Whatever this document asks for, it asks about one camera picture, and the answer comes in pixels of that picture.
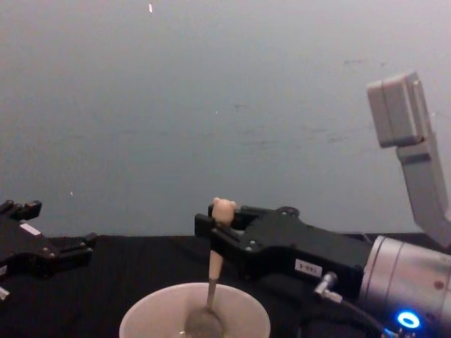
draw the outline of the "gray wall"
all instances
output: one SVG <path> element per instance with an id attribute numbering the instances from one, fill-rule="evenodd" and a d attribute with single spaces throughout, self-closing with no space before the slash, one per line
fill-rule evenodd
<path id="1" fill-rule="evenodd" d="M 216 195 L 417 229 L 365 86 L 418 70 L 451 176 L 449 1 L 152 5 L 1 1 L 1 199 L 48 235 L 191 234 Z"/>

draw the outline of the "silver cylindrical motor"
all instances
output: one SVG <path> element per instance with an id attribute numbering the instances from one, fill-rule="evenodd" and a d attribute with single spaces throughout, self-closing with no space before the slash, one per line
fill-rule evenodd
<path id="1" fill-rule="evenodd" d="M 367 312 L 420 337 L 451 337 L 451 256 L 378 237 L 359 295 Z"/>

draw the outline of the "spoon handle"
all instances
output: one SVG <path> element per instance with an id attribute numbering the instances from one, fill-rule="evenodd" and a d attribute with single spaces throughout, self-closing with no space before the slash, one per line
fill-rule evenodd
<path id="1" fill-rule="evenodd" d="M 216 251 L 210 250 L 209 279 L 217 280 L 223 268 L 224 258 Z"/>
<path id="2" fill-rule="evenodd" d="M 210 310 L 213 310 L 213 300 L 217 282 L 218 282 L 217 279 L 209 278 L 209 292 L 206 296 L 206 307 L 209 308 Z"/>

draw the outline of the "white label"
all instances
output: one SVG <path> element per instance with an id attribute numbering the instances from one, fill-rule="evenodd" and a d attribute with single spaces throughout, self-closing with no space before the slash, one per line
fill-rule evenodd
<path id="1" fill-rule="evenodd" d="M 35 229 L 34 227 L 32 227 L 31 225 L 29 225 L 27 223 L 22 223 L 20 225 L 20 227 L 24 230 L 27 230 L 30 234 L 33 234 L 34 236 L 41 234 L 41 232 L 39 232 L 38 229 Z"/>
<path id="2" fill-rule="evenodd" d="M 301 261 L 300 259 L 296 260 L 295 270 L 300 271 L 301 273 L 306 273 L 308 275 L 320 278 L 323 275 L 323 268 L 321 266 L 304 262 Z"/>

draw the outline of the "black table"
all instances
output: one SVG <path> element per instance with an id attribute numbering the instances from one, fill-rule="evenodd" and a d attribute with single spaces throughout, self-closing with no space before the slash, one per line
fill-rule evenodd
<path id="1" fill-rule="evenodd" d="M 389 237 L 438 249 L 423 234 Z M 0 337 L 118 337 L 122 317 L 136 301 L 174 284 L 206 281 L 208 264 L 209 243 L 204 239 L 100 236 L 87 267 L 48 280 L 15 276 L 3 283 L 11 298 L 0 304 Z M 245 282 L 226 264 L 221 283 L 242 289 L 261 302 L 271 319 L 271 337 L 295 337 L 303 318 L 303 338 L 373 336 L 363 326 L 349 326 L 349 320 L 356 318 L 342 308 L 318 305 L 311 287 L 298 280 L 270 276 Z M 324 314 L 335 320 L 322 319 Z"/>

